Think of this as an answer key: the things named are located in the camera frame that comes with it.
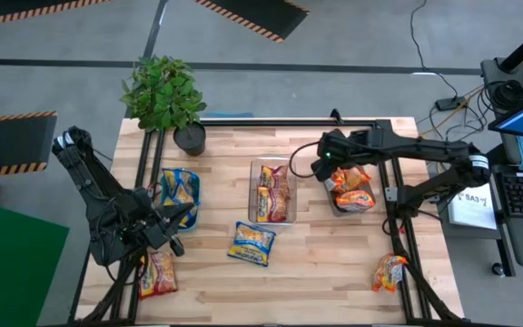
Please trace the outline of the black hazard striped mat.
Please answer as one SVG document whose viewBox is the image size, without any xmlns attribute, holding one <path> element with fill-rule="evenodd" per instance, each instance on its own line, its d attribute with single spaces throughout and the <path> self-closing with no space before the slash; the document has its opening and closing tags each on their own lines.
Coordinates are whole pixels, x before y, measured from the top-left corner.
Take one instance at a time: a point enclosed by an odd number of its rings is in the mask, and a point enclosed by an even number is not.
<svg viewBox="0 0 523 327">
<path fill-rule="evenodd" d="M 111 0 L 0 0 L 0 24 L 50 15 Z"/>
<path fill-rule="evenodd" d="M 291 0 L 193 0 L 258 35 L 280 44 L 310 11 Z"/>
<path fill-rule="evenodd" d="M 0 115 L 0 175 L 45 170 L 57 112 Z"/>
</svg>

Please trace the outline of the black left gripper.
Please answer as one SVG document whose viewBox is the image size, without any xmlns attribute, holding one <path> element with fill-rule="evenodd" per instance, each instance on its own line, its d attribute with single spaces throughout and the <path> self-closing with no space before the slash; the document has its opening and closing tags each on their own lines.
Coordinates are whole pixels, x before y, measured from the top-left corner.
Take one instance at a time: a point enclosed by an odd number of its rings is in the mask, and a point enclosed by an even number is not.
<svg viewBox="0 0 523 327">
<path fill-rule="evenodd" d="M 177 234 L 180 230 L 191 230 L 194 227 L 194 204 L 177 203 L 157 205 L 147 218 L 147 225 L 142 230 L 146 244 L 154 249 L 159 249 L 169 243 L 173 253 L 180 257 L 185 253 L 183 244 Z M 166 217 L 183 217 L 177 223 L 171 223 Z"/>
</svg>

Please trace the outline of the black power adapter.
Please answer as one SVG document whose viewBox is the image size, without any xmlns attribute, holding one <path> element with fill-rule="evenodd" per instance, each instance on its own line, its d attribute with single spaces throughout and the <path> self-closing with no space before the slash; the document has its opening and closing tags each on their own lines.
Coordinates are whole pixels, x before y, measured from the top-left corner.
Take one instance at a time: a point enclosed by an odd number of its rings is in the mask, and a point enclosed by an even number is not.
<svg viewBox="0 0 523 327">
<path fill-rule="evenodd" d="M 463 96 L 442 98 L 435 102 L 435 108 L 440 111 L 456 110 L 462 104 L 466 103 L 466 98 Z"/>
</svg>

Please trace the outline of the grey plastic bin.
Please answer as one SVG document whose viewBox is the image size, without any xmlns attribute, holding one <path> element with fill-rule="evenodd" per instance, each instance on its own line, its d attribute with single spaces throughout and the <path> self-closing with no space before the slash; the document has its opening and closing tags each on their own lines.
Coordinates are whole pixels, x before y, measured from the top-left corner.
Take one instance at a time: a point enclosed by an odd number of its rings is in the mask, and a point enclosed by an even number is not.
<svg viewBox="0 0 523 327">
<path fill-rule="evenodd" d="M 364 185 L 362 185 L 359 189 L 357 190 L 363 190 L 363 191 L 366 191 L 368 192 L 373 198 L 374 198 L 374 201 L 375 201 L 375 204 L 376 204 L 376 199 L 375 199 L 375 196 L 373 194 L 373 191 L 371 189 L 371 186 L 370 186 L 370 182 L 368 183 L 365 183 Z M 327 192 L 327 195 L 329 196 L 329 201 L 330 201 L 330 205 L 331 205 L 331 209 L 333 210 L 333 213 L 337 216 L 343 216 L 343 215 L 349 215 L 349 214 L 355 214 L 355 213 L 352 213 L 352 212 L 347 212 L 347 211 L 344 211 L 344 210 L 341 210 L 335 203 L 335 200 L 336 200 L 336 197 L 341 194 L 341 193 L 334 193 L 334 192 L 329 192 L 327 189 L 326 189 L 326 192 Z"/>
</svg>

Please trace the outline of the teal plastic bin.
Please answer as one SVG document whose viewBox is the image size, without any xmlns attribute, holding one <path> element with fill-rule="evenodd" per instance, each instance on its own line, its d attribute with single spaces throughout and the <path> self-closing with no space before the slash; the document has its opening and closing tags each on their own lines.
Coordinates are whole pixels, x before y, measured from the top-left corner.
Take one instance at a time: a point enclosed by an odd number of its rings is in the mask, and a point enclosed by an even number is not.
<svg viewBox="0 0 523 327">
<path fill-rule="evenodd" d="M 201 205 L 201 180 L 199 176 L 183 168 L 163 168 L 161 187 L 161 204 L 194 204 L 194 207 L 182 218 L 179 230 L 188 232 L 194 229 L 197 226 Z"/>
</svg>

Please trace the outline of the green leafy plant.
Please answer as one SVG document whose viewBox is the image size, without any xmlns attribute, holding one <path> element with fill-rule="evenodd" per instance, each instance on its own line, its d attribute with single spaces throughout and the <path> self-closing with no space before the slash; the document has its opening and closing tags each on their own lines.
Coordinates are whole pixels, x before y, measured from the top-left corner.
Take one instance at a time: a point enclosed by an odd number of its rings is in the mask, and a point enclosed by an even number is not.
<svg viewBox="0 0 523 327">
<path fill-rule="evenodd" d="M 183 129 L 200 120 L 206 109 L 202 92 L 194 87 L 192 68 L 170 56 L 142 57 L 131 76 L 122 81 L 120 101 L 144 130 Z"/>
</svg>

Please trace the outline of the clear plastic container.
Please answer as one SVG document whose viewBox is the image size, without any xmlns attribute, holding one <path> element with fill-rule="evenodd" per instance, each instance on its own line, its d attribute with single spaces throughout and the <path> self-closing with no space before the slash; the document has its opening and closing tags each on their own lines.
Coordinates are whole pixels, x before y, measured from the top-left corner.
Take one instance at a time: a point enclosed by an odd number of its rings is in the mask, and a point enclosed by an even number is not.
<svg viewBox="0 0 523 327">
<path fill-rule="evenodd" d="M 256 222 L 256 208 L 257 208 L 257 188 L 259 187 L 259 177 L 261 168 L 263 165 L 270 166 L 272 168 L 279 165 L 286 165 L 288 167 L 288 185 L 287 189 L 290 195 L 290 202 L 288 205 L 288 214 L 285 222 L 282 223 L 257 223 Z M 265 225 L 289 225 L 296 221 L 297 212 L 297 181 L 290 169 L 290 161 L 285 157 L 259 157 L 252 161 L 250 171 L 250 186 L 249 186 L 249 204 L 248 204 L 248 219 L 252 223 L 265 224 Z"/>
</svg>

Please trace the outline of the grey equipment cart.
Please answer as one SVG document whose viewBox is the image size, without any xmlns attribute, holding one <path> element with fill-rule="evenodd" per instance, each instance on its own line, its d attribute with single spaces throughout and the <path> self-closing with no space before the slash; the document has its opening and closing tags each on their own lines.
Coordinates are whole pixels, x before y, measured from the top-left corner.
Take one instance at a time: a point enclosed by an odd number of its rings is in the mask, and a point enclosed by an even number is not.
<svg viewBox="0 0 523 327">
<path fill-rule="evenodd" d="M 484 60 L 480 64 L 484 82 L 482 99 L 488 102 L 488 107 L 496 117 L 523 104 L 523 63 L 512 72 L 506 73 L 498 67 L 498 60 L 503 59 Z"/>
</svg>

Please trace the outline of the black aluminium frame rail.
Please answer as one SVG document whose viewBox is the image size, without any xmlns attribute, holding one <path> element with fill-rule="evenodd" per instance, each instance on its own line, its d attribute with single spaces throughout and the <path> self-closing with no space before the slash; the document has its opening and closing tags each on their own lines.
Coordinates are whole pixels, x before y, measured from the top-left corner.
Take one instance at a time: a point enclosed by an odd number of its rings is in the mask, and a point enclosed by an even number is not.
<svg viewBox="0 0 523 327">
<path fill-rule="evenodd" d="M 311 118 L 202 118 L 203 126 L 334 126 L 334 127 L 371 127 L 385 130 L 392 129 L 390 119 L 348 118 L 339 122 L 333 117 Z"/>
<path fill-rule="evenodd" d="M 152 133 L 145 132 L 143 137 L 142 148 L 140 152 L 139 161 L 137 164 L 136 176 L 134 180 L 134 187 L 139 187 L 143 185 L 144 169 L 146 166 L 146 159 L 148 156 L 148 150 L 150 148 Z M 121 286 L 114 295 L 113 304 L 110 311 L 109 318 L 111 320 L 118 320 L 120 318 L 120 311 L 123 298 L 123 286 Z"/>
<path fill-rule="evenodd" d="M 380 171 L 380 179 L 382 184 L 383 200 L 385 202 L 385 209 L 387 213 L 387 223 L 389 227 L 389 235 L 392 247 L 392 253 L 394 255 L 401 255 L 400 249 L 402 243 L 400 241 L 400 232 L 397 226 L 396 217 L 394 216 L 394 207 L 391 204 L 390 200 L 387 199 L 386 188 L 390 187 L 390 178 L 387 169 L 387 160 L 384 159 L 381 163 L 378 164 Z M 401 267 L 402 271 L 402 280 L 398 282 L 398 288 L 400 292 L 401 306 L 405 315 L 405 320 L 408 321 L 413 317 L 413 308 L 410 298 L 410 289 L 407 281 L 407 274 L 405 272 L 405 267 Z"/>
<path fill-rule="evenodd" d="M 150 177 L 149 183 L 146 185 L 146 190 L 149 195 L 151 202 L 154 202 L 156 198 L 156 189 L 158 183 L 158 175 L 161 169 L 161 157 L 165 139 L 165 132 L 151 132 L 152 138 L 150 143 L 150 148 L 148 150 L 148 156 L 146 159 L 146 166 L 144 169 L 145 173 L 148 169 L 147 164 L 150 165 Z M 140 276 L 139 271 L 142 268 L 142 264 L 139 258 L 134 258 L 133 262 L 135 263 L 135 269 L 133 271 L 133 284 L 131 286 L 131 296 L 129 301 L 129 308 L 127 313 L 127 321 L 134 326 L 136 320 L 136 314 L 138 311 L 139 304 L 139 286 L 140 286 Z"/>
<path fill-rule="evenodd" d="M 402 171 L 400 169 L 400 160 L 398 157 L 393 157 L 391 159 L 392 162 L 392 168 L 393 168 L 393 175 L 395 178 L 395 182 L 398 188 L 401 188 L 404 186 L 403 177 L 402 177 Z M 408 253 L 410 256 L 410 267 L 415 269 L 416 273 L 420 272 L 420 259 L 419 259 L 419 251 L 418 251 L 418 245 L 415 238 L 414 233 L 414 226 L 412 222 L 412 218 L 407 215 L 406 218 L 403 220 L 404 222 L 404 229 L 405 229 L 405 235 L 406 235 L 406 241 L 408 244 Z M 419 307 L 421 316 L 425 319 L 431 317 L 430 307 L 429 307 L 429 301 L 425 295 L 425 293 L 420 289 L 419 285 L 417 284 L 417 281 L 415 282 L 415 286 L 417 287 L 417 294 L 419 298 Z"/>
</svg>

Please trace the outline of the black diagonal frame strut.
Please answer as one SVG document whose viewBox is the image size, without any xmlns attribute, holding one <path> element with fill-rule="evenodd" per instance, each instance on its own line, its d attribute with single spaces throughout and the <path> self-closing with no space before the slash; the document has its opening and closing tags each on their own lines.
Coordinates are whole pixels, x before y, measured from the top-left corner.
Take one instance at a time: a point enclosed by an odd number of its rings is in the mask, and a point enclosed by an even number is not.
<svg viewBox="0 0 523 327">
<path fill-rule="evenodd" d="M 463 322 L 463 319 L 458 317 L 454 312 L 452 312 L 449 307 L 438 297 L 438 295 L 433 291 L 430 284 L 424 278 L 422 272 L 415 272 L 414 268 L 410 267 L 410 261 L 408 261 L 407 269 L 413 279 L 417 281 L 420 289 L 425 293 L 428 301 L 430 312 L 431 309 L 439 316 L 439 319 L 444 322 Z"/>
<path fill-rule="evenodd" d="M 105 268 L 97 265 L 93 258 L 90 258 L 84 274 L 83 286 L 80 291 L 78 303 L 75 311 L 75 319 L 82 320 L 90 314 L 97 306 L 98 302 L 108 293 L 113 281 L 109 277 Z M 116 310 L 115 305 L 111 305 L 103 317 L 103 321 L 127 323 L 128 308 L 131 295 L 131 286 L 124 286 L 121 291 L 120 309 Z"/>
</svg>

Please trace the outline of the orange Maruchan ramen pack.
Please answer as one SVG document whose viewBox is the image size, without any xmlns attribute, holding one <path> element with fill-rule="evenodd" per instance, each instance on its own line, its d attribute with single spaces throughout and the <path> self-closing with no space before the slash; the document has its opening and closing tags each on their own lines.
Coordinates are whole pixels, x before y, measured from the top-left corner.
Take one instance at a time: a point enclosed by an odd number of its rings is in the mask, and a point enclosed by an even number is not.
<svg viewBox="0 0 523 327">
<path fill-rule="evenodd" d="M 352 213 L 364 212 L 375 205 L 374 198 L 363 190 L 339 194 L 335 203 L 341 210 Z"/>
<path fill-rule="evenodd" d="M 364 172 L 361 166 L 349 169 L 338 168 L 330 178 L 324 181 L 329 192 L 346 193 L 359 189 L 370 181 L 370 176 Z"/>
<path fill-rule="evenodd" d="M 398 283 L 403 279 L 403 266 L 407 264 L 408 261 L 403 256 L 393 255 L 392 253 L 383 256 L 374 273 L 372 290 L 378 292 L 384 289 L 389 292 L 396 292 Z"/>
</svg>

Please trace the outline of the white paper sheet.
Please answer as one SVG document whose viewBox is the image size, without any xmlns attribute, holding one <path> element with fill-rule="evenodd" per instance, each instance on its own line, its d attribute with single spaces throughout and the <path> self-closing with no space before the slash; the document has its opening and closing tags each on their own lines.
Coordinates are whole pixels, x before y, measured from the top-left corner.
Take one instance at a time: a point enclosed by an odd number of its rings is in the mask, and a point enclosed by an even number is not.
<svg viewBox="0 0 523 327">
<path fill-rule="evenodd" d="M 452 224 L 496 230 L 490 184 L 469 187 L 458 193 L 448 205 Z"/>
</svg>

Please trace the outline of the black desk frame bar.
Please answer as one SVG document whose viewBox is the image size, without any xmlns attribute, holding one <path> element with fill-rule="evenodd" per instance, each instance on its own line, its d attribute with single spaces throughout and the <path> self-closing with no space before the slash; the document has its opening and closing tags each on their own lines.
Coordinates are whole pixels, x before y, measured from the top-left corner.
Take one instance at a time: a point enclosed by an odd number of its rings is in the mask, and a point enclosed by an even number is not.
<svg viewBox="0 0 523 327">
<path fill-rule="evenodd" d="M 490 180 L 490 187 L 492 193 L 492 200 L 494 206 L 495 221 L 498 227 L 499 238 L 496 240 L 498 253 L 501 264 L 504 268 L 505 277 L 515 277 L 516 271 L 513 263 L 511 246 L 508 242 L 505 221 L 505 211 L 501 200 L 500 191 L 498 190 L 498 174 L 493 173 Z"/>
</svg>

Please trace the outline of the black plant pot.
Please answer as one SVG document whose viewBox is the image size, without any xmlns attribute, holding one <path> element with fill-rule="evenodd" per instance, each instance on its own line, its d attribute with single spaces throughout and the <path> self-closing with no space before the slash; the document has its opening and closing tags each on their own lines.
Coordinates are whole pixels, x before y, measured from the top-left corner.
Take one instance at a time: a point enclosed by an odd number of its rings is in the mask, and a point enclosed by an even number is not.
<svg viewBox="0 0 523 327">
<path fill-rule="evenodd" d="M 206 130 L 200 123 L 188 124 L 174 130 L 173 140 L 186 154 L 199 156 L 205 150 Z"/>
</svg>

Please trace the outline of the green board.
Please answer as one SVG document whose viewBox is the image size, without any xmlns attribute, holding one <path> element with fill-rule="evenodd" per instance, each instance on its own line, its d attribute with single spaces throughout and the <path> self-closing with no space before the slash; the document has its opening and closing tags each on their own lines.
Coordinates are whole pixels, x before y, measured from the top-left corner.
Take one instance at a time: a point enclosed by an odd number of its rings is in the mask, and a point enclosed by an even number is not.
<svg viewBox="0 0 523 327">
<path fill-rule="evenodd" d="M 0 207 L 0 327 L 35 327 L 69 229 Z"/>
</svg>

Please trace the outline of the red Maruchan ramen pack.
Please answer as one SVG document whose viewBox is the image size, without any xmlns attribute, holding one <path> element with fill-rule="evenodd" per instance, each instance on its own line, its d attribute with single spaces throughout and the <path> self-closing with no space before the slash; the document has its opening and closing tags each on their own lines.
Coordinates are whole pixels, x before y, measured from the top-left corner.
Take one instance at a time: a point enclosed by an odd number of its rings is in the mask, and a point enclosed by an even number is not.
<svg viewBox="0 0 523 327">
<path fill-rule="evenodd" d="M 149 253 L 141 259 L 139 297 L 141 300 L 179 290 L 170 253 Z"/>
<path fill-rule="evenodd" d="M 257 188 L 257 223 L 282 223 L 287 219 L 290 195 L 280 188 Z"/>
<path fill-rule="evenodd" d="M 270 167 L 263 165 L 259 177 L 259 186 L 272 189 L 287 189 L 288 185 L 288 167 L 279 165 Z"/>
</svg>

